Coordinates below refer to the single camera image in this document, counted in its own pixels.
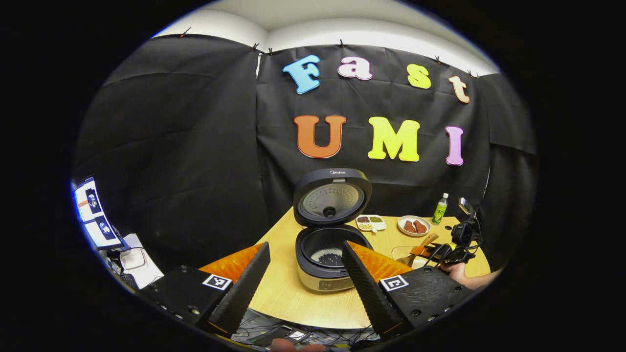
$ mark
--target spoon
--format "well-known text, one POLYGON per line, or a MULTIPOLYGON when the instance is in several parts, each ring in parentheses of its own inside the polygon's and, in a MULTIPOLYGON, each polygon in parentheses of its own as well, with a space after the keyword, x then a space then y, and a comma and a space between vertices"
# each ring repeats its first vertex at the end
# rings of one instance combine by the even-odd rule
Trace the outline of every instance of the spoon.
POLYGON ((416 247, 413 247, 411 249, 411 253, 404 257, 404 258, 398 258, 396 259, 397 261, 399 261, 402 264, 405 264, 409 267, 413 266, 413 261, 415 260, 415 257, 417 257, 418 255, 422 254, 422 252, 424 251, 424 247, 428 246, 432 241, 436 240, 437 238, 439 238, 439 235, 432 233, 430 235, 427 236, 427 238, 425 238, 422 241, 422 244, 416 247))

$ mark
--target computer monitor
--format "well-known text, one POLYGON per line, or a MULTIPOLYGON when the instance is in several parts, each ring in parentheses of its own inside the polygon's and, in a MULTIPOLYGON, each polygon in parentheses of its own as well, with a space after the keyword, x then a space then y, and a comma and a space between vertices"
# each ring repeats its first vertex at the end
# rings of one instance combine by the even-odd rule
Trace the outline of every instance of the computer monitor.
POLYGON ((73 184, 73 188, 78 219, 83 232, 95 248, 102 250, 128 247, 106 218, 93 176, 73 184))

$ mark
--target open lid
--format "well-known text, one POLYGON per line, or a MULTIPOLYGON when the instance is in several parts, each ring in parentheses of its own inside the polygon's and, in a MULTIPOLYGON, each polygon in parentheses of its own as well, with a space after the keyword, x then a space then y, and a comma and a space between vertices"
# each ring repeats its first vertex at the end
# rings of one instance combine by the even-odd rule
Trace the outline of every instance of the open lid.
POLYGON ((294 217, 307 227, 333 227, 358 217, 369 202, 372 185, 353 168, 323 168, 303 175, 295 185, 294 217))

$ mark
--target green bottle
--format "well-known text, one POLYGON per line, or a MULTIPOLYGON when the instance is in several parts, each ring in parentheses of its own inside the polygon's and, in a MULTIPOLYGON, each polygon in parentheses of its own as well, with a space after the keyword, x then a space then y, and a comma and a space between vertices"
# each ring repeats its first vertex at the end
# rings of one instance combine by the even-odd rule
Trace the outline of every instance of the green bottle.
POLYGON ((443 214, 446 213, 446 208, 448 208, 448 194, 444 193, 443 198, 439 200, 437 203, 437 209, 434 211, 433 215, 433 224, 439 225, 441 219, 443 219, 443 214))

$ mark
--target human hand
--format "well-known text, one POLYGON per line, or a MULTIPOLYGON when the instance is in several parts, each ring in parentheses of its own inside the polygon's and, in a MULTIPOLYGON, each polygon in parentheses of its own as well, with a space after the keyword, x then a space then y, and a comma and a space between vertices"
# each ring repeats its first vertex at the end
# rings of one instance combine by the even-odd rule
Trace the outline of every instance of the human hand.
POLYGON ((443 271, 447 271, 450 273, 449 277, 456 282, 465 285, 467 283, 468 277, 465 276, 465 263, 460 262, 457 264, 444 264, 441 263, 439 266, 443 271))
POLYGON ((286 339, 274 339, 270 347, 270 352, 323 352, 325 350, 326 346, 323 344, 308 344, 301 349, 296 349, 294 344, 286 339))

